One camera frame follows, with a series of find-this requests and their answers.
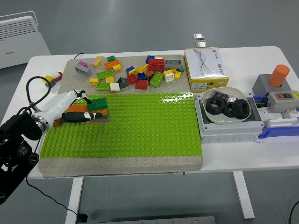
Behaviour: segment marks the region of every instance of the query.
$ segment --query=table leg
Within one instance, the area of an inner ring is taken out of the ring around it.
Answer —
[[[83,179],[84,179],[83,177],[75,177],[73,180],[73,186],[71,188],[71,196],[70,196],[68,209],[71,209],[76,213],[78,213],[79,210]],[[67,211],[65,224],[76,224],[76,223],[77,223],[77,216],[73,212]]]
[[[246,182],[244,179],[244,175],[242,171],[234,171],[233,172],[235,186],[237,188],[239,201],[243,213],[244,219],[254,219],[254,213],[251,205],[251,201],[249,198],[249,194],[247,191]]]

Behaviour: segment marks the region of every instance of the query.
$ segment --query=white heater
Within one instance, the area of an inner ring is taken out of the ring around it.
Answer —
[[[0,21],[0,69],[27,63],[30,58],[39,55],[51,53],[38,30],[37,20],[35,22],[32,16],[24,16]]]

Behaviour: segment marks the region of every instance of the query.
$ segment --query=gray floor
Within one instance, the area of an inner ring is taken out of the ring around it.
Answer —
[[[219,48],[278,46],[299,74],[298,0],[0,0],[0,16],[30,10],[53,55],[185,49],[195,47],[191,33],[202,32]],[[25,68],[0,70],[1,119]],[[192,215],[215,216],[218,224],[287,223],[299,171],[244,176],[255,220],[243,220],[231,173],[87,178],[79,210],[90,223]],[[68,204],[71,179],[32,182]],[[0,205],[1,223],[64,223],[65,215],[25,183]]]

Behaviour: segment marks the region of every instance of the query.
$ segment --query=black hex nut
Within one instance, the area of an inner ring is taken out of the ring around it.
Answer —
[[[206,101],[206,111],[212,115],[223,113],[225,102],[219,97],[211,97]]]
[[[249,105],[244,99],[237,99],[233,103],[233,114],[238,119],[245,119],[249,115]]]
[[[224,111],[223,114],[229,118],[233,118],[233,102],[228,102],[224,105]]]

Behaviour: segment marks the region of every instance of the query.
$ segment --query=gray felt mat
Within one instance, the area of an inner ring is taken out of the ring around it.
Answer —
[[[183,55],[165,55],[164,59],[180,59],[183,67],[185,62]],[[120,77],[127,77],[126,68],[144,66],[147,56],[117,57],[122,70],[114,72],[115,82]],[[101,66],[94,68],[92,63],[101,60]],[[91,77],[79,74],[75,70],[78,62],[84,61],[92,72]],[[96,73],[104,71],[104,63],[107,58],[84,58],[69,60],[64,69],[63,79],[59,93],[72,89],[83,89],[87,94],[110,94],[109,91],[97,91],[94,85],[89,84],[90,78],[96,78]],[[181,75],[180,80],[165,82],[158,88],[148,86],[147,90],[136,90],[135,84],[121,89],[117,94],[132,93],[173,93],[190,92],[188,76],[186,71]],[[90,175],[121,175],[121,174],[160,174],[184,171],[200,170],[203,165],[202,156],[156,156],[156,157],[123,157],[123,158],[41,158],[39,170],[45,177],[64,176],[90,176]]]

